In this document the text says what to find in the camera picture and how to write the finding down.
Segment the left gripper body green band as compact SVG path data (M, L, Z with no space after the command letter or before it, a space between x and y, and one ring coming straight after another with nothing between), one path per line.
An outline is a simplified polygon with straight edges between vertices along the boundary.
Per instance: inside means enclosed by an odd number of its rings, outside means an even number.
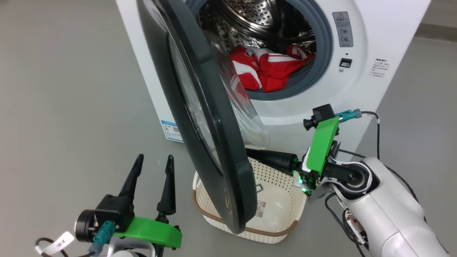
M158 221L135 217L125 232L116 232L108 246L108 257L162 257L166 248L179 249L182 233L178 226L167 223L165 216Z

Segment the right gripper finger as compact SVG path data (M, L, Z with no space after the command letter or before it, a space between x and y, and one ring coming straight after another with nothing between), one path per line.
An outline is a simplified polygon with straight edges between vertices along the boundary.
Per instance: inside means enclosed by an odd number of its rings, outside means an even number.
M293 176L299 171L299 159L294 153L284 153L271 150L246 149L247 156L276 169L286 175Z

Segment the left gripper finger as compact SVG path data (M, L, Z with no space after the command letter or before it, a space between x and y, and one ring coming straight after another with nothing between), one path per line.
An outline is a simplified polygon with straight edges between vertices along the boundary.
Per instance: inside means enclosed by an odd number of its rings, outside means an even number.
M175 162L172 155L168 156L165 167L165 184L161 200L157 205L160 215L173 215L176 213L176 181L175 181Z
M131 171L129 172L127 179L120 191L120 197L134 197L137 179L141 175L142 167L144 162L144 155L141 153L137 156Z

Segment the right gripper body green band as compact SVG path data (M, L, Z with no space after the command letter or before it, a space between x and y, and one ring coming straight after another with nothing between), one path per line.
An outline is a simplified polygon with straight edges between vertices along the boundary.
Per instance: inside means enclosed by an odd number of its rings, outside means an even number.
M336 136L339 119L333 117L318 123L310 148L302 161L295 157L292 161L292 174L298 174L298 182L293 186L307 195L312 195L323 177L324 166Z

